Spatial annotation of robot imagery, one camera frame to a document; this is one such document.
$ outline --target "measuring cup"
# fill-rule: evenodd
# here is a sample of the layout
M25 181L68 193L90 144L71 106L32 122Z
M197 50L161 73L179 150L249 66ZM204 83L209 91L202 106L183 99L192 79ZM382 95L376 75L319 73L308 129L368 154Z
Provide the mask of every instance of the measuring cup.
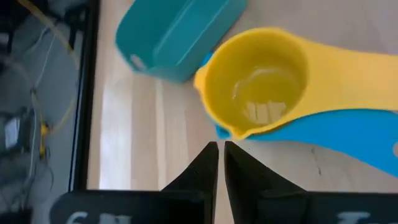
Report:
M345 153L398 177L398 114L383 110L338 110L296 119L267 134L248 137L256 141L297 141ZM217 126L220 138L229 133Z
M229 39L195 76L207 113L234 139L306 115L398 110L398 56L345 50L279 28Z

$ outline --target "wooden table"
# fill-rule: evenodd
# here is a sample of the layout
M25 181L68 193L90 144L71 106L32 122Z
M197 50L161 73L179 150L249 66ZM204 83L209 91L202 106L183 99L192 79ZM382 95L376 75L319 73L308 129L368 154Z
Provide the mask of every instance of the wooden table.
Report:
M89 189L161 189L216 139L192 82L135 74L116 50L116 29L131 4L101 2ZM248 0L224 40L280 26L325 44L398 54L397 11L396 0ZM238 144L306 190L398 192L398 179L339 152L296 142ZM220 163L216 222L232 223L222 157Z

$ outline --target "teal plastic container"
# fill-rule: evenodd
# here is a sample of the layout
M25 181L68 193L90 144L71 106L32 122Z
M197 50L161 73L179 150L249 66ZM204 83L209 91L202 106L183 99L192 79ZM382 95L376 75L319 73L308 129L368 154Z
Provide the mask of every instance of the teal plastic container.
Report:
M135 0L116 46L134 70L184 82L245 7L246 0Z

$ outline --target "black frame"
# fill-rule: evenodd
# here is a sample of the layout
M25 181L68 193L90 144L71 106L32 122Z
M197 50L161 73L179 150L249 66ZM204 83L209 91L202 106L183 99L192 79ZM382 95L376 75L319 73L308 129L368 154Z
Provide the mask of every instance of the black frame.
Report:
M85 190L87 186L100 3L101 0L87 0L88 10L80 59L69 191Z

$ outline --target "wire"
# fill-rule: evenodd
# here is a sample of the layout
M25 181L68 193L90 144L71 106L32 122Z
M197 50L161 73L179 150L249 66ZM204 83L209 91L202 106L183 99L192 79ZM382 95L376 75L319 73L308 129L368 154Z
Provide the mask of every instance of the wire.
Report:
M30 97L32 99L32 106L33 106L34 126L33 126L32 143L31 143L31 147L30 147L30 166L29 166L29 175L27 176L27 181L30 181L30 179L32 178L33 158L34 158L34 152L35 152L36 129L37 129L37 118L36 118L36 109L35 109L33 93L30 94Z
M53 37L52 37L51 44L50 44L50 46L49 46L49 49L48 49L48 51L47 51L47 54L45 55L45 60L44 60L42 72L40 73L39 77L37 78L36 83L35 83L33 89L37 89L37 87L39 86L40 82L42 81L43 74L44 74L44 70L45 70L45 67L46 67L46 65L47 65L47 60L49 59L49 55L50 55L51 48L52 48L52 44L54 43L54 40L55 40L55 35L53 35Z
M16 0L16 1L19 2L19 4L24 6L26 9L28 9L30 11L30 13L32 13L35 17L37 17L40 21L42 21L47 27L49 27L49 29L51 29L51 31L54 33L54 35L57 36L57 38L60 40L61 44L71 54L73 61L75 63L76 69L79 70L79 59L78 59L76 53L73 51L72 47L66 41L66 38L64 37L64 35L55 27L55 25L52 23L52 21L47 16L45 16L44 13L30 1L27 1L27 0ZM48 134L54 134L64 127L64 125L66 124L66 121L68 120L68 118L71 115L72 109L74 109L74 107L76 105L76 98L77 98L77 95L75 95L71 98L69 106L65 110L65 113L62 116L61 120L59 121L58 124L54 125L53 128L51 128L51 130L49 131Z
M42 29L39 38L36 39L36 41L33 43L33 45L30 46L30 47L25 51L24 56L25 56L25 55L28 55L28 54L30 54L30 53L32 53L32 52L37 48L37 46L39 46L40 41L42 40L44 34L46 34L48 30L50 30L50 28L49 28L48 26L45 26L45 27Z

